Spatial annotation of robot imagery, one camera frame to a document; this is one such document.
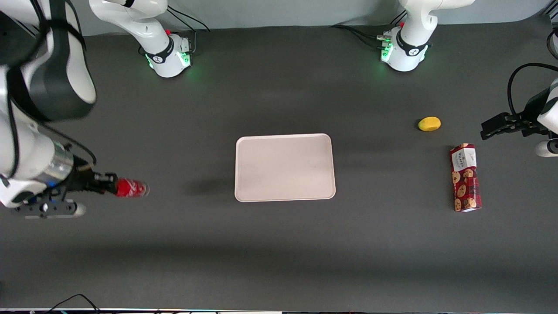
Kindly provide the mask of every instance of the gray wall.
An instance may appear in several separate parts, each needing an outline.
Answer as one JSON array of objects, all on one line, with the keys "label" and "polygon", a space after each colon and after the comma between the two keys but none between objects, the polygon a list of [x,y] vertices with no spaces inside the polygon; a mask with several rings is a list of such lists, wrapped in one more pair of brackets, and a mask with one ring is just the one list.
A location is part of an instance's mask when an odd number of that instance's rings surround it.
[{"label": "gray wall", "polygon": [[[97,19],[87,0],[73,3],[84,35],[122,32]],[[441,24],[511,22],[536,14],[548,3],[549,0],[477,0],[469,7],[435,14]],[[169,5],[200,18],[211,28],[323,26],[339,22],[382,25],[402,11],[396,0],[169,0]],[[186,29],[169,13],[158,19],[169,29]]]}]

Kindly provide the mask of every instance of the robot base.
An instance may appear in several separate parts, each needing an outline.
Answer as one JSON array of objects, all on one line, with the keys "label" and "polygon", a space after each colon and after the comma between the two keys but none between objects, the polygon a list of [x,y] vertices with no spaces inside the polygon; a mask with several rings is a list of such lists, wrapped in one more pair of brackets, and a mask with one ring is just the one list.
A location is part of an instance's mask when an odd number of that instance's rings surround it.
[{"label": "robot base", "polygon": [[[401,27],[394,27],[389,31],[385,31],[383,36],[394,39],[400,30]],[[405,50],[398,45],[396,40],[391,40],[389,44],[384,45],[380,61],[387,63],[394,70],[408,72],[414,70],[419,63],[424,60],[424,53],[427,49],[428,46],[425,46],[422,51],[417,51],[416,55],[408,56]]]},{"label": "robot base", "polygon": [[165,61],[158,63],[157,57],[151,59],[146,55],[149,66],[164,78],[175,77],[191,65],[190,40],[176,34],[170,34],[169,38],[174,43],[173,50]]}]

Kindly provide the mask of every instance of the red coca-cola can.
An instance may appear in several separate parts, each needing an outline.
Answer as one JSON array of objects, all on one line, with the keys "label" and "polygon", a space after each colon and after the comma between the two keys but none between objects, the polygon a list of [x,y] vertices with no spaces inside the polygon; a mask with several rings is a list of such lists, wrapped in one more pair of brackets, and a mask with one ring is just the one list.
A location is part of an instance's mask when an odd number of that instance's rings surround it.
[{"label": "red coca-cola can", "polygon": [[119,178],[116,188],[117,197],[143,197],[149,194],[149,186],[138,180]]}]

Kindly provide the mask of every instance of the green led light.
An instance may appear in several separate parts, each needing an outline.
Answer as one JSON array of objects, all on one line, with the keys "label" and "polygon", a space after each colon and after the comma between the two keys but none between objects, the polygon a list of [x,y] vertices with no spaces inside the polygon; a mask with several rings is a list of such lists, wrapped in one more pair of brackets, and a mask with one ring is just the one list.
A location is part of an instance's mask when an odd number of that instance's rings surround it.
[{"label": "green led light", "polygon": [[147,54],[145,55],[145,58],[147,59],[147,62],[149,62],[149,67],[153,69],[153,64],[151,64],[151,60],[149,59]]},{"label": "green led light", "polygon": [[180,56],[180,62],[182,63],[182,65],[187,68],[190,66],[190,59],[189,59],[189,55],[187,53],[179,53],[178,51],[176,52],[178,56]]},{"label": "green led light", "polygon": [[392,50],[393,50],[393,44],[389,43],[387,47],[384,48],[384,52],[382,53],[382,57],[381,57],[382,61],[387,62],[389,56],[391,56]]}]

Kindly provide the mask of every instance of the white tray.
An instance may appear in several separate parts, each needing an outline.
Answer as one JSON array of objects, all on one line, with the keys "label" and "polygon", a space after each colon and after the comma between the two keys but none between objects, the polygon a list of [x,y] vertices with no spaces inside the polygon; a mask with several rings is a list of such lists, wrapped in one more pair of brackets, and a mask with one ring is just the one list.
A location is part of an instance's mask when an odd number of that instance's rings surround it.
[{"label": "white tray", "polygon": [[238,201],[302,201],[334,195],[327,134],[246,136],[237,141],[234,196]]}]

